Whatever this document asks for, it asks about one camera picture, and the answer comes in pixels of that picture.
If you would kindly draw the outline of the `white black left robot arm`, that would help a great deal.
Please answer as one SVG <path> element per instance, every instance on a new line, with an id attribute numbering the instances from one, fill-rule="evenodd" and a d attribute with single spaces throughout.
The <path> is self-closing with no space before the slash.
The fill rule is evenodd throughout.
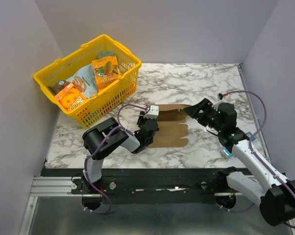
<path id="1" fill-rule="evenodd" d="M 83 135 L 84 147 L 90 153 L 83 170 L 82 187 L 88 193 L 99 189 L 99 180 L 104 158 L 108 157 L 118 147 L 123 147 L 132 154 L 140 153 L 153 143 L 155 134 L 159 131 L 156 119 L 159 107 L 152 105 L 146 111 L 141 111 L 133 134 L 122 128 L 115 118 L 109 118 L 87 130 Z"/>

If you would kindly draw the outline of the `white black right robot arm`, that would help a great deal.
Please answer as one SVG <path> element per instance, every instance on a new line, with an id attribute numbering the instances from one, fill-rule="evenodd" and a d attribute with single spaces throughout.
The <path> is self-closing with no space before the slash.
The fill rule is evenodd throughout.
<path id="1" fill-rule="evenodd" d="M 216 130 L 221 145 L 254 176 L 252 180 L 236 168 L 229 167 L 216 179 L 220 191 L 226 192 L 231 188 L 239 191 L 259 208 L 262 217 L 271 226 L 295 218 L 295 180 L 289 180 L 276 170 L 237 127 L 237 112 L 233 104 L 223 101 L 212 104 L 205 98 L 194 106 L 184 108 L 184 112 L 203 127 Z"/>

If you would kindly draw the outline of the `brown cardboard box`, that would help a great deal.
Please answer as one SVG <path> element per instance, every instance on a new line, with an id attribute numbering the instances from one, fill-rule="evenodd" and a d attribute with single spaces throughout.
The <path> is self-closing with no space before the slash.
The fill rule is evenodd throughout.
<path id="1" fill-rule="evenodd" d="M 148 148 L 185 147 L 188 144 L 187 114 L 184 108 L 188 104 L 159 104 L 159 116 L 156 119 L 159 131 L 153 137 Z"/>

